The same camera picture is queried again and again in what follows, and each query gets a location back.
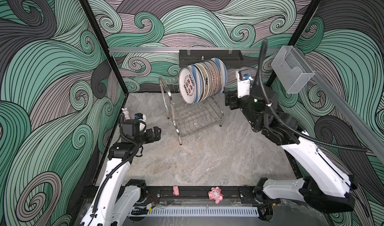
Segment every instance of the small pink toy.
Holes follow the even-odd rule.
[[[215,200],[215,204],[218,204],[221,200],[223,200],[223,195],[221,194],[221,189],[219,187],[212,187],[212,191],[208,192],[208,196],[210,200]]]
[[[178,186],[173,186],[173,195],[176,195],[176,196],[180,195]]]

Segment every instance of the marble floor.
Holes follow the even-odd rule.
[[[161,93],[132,93],[126,107],[130,115],[145,114],[147,127],[158,126],[162,132],[160,141],[145,144],[143,156],[133,159],[124,183],[135,178],[145,179],[151,186],[252,186],[261,177],[295,179],[284,150],[253,132],[239,109],[225,107],[222,127],[201,130],[179,145]],[[116,131],[112,143],[118,137]]]

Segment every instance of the metal dish rack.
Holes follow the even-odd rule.
[[[221,127],[224,112],[220,108],[217,100],[213,97],[196,104],[185,104],[180,93],[171,93],[170,90],[171,87],[173,92],[178,91],[178,82],[178,77],[169,80],[164,80],[162,77],[159,77],[167,118],[170,118],[169,111],[171,110],[173,125],[179,136],[179,143],[182,145],[182,138],[191,133],[217,123],[220,123]]]

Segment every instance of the wave pattern wallpaper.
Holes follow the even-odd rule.
[[[287,45],[311,0],[88,0],[110,47],[270,47]],[[255,68],[257,54],[245,54]],[[130,91],[159,91],[178,76],[178,54],[115,53]],[[271,74],[269,55],[263,65]],[[234,70],[228,87],[235,86]]]
[[[68,225],[124,94],[78,0],[0,0],[1,225]]]
[[[311,0],[89,0],[110,47],[269,47],[287,45]],[[384,0],[322,0],[297,47],[329,83],[384,139]],[[114,55],[131,91],[158,91],[157,79],[177,76],[177,54]],[[257,54],[245,54],[255,68]],[[271,73],[274,55],[263,71]],[[228,70],[228,87],[235,74]],[[293,114],[312,136],[365,146],[342,112],[310,81],[299,94],[286,94],[278,80],[280,107]],[[372,152],[324,148],[343,171],[360,180],[353,212],[332,214],[335,225],[382,226],[384,167]]]
[[[297,47],[384,141],[383,18],[384,0],[322,0]],[[286,94],[278,80],[273,89],[280,95],[281,108],[299,119],[311,136],[327,142],[365,146],[343,112],[333,106],[314,81],[299,94]],[[335,225],[382,226],[383,164],[371,151],[328,147],[323,151],[344,172],[357,176],[360,185],[355,192],[360,199],[356,200],[355,210],[331,214]]]

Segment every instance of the white bunny toy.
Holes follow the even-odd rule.
[[[122,113],[124,114],[124,121],[125,120],[129,120],[130,117],[129,117],[129,112],[127,111],[127,108],[122,108]]]

